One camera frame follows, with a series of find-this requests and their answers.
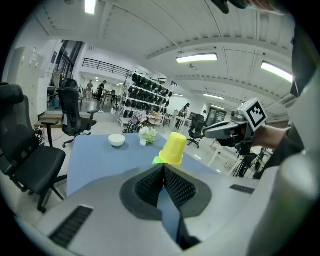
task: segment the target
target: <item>cabinet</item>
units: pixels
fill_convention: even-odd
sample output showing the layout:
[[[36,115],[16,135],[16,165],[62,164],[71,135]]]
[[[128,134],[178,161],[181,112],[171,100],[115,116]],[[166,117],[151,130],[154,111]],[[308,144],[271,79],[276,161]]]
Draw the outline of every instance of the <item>cabinet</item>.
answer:
[[[19,85],[23,94],[28,97],[32,126],[38,122],[37,97],[43,60],[42,56],[26,47],[17,48],[14,50],[8,72],[7,82]]]

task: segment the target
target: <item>person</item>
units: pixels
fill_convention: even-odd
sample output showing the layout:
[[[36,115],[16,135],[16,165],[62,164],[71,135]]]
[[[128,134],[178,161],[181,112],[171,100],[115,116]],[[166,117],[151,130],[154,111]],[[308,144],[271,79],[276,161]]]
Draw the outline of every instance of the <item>person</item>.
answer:
[[[86,86],[86,94],[85,97],[89,100],[92,100],[92,90],[94,88],[94,85],[92,84],[92,80],[90,80],[90,82],[88,83],[88,85]]]
[[[229,13],[227,0],[211,1],[224,14]],[[276,15],[288,13],[279,0],[229,0],[229,2],[239,9],[251,8]],[[294,81],[290,93],[299,97],[316,71],[317,58],[311,55],[312,50],[315,49],[312,40],[298,23],[295,24],[292,44],[292,73]],[[286,158],[304,150],[303,142],[294,124],[285,129],[274,128],[269,125],[261,126],[253,136],[252,146],[275,150],[262,171],[254,174],[254,179],[261,179],[266,169],[279,166]]]
[[[102,92],[104,91],[106,84],[107,84],[107,81],[104,80],[103,83],[100,84],[99,87],[98,87],[98,98],[97,98],[98,102],[101,101]]]
[[[178,117],[183,117],[185,118],[188,114],[189,111],[189,107],[190,107],[190,103],[187,103],[179,112]],[[178,120],[175,124],[175,128],[179,129],[180,126],[180,122],[181,120]]]
[[[202,115],[203,115],[203,117],[204,117],[204,121],[206,121],[207,118],[208,118],[207,111],[204,110]]]

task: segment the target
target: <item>chair armrest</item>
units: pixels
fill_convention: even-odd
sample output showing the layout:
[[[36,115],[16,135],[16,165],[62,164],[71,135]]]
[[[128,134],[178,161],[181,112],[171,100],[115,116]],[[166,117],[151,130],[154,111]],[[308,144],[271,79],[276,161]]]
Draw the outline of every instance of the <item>chair armrest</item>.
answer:
[[[87,113],[88,114],[94,114],[94,113],[97,113],[97,112],[99,112],[99,109],[89,110]]]
[[[47,119],[41,122],[42,125],[46,125],[46,126],[55,126],[58,123],[59,123],[59,120],[57,119]]]
[[[50,147],[53,148],[53,144],[52,144],[52,134],[51,134],[51,126],[55,126],[59,123],[59,121],[57,119],[48,119],[48,120],[44,120],[43,122],[41,122],[42,125],[46,125],[46,131],[48,133],[48,139],[49,139],[49,144]]]

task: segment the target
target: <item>green object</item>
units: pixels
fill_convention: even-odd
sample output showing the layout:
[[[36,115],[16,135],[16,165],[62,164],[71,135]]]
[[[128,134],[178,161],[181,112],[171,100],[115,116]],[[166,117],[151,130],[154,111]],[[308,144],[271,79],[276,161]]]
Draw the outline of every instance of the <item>green object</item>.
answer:
[[[153,162],[152,164],[153,165],[156,165],[156,164],[164,164],[165,162],[159,157],[159,156],[156,156],[154,159],[153,159]]]

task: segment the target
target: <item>human arm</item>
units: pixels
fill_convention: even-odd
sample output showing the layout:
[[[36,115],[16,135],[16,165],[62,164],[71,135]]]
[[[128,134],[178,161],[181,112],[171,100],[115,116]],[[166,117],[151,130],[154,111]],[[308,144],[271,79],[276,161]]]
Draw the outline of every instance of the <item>human arm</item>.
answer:
[[[261,146],[275,150],[289,129],[290,128],[280,129],[269,125],[262,125],[256,130],[253,136],[252,147]]]

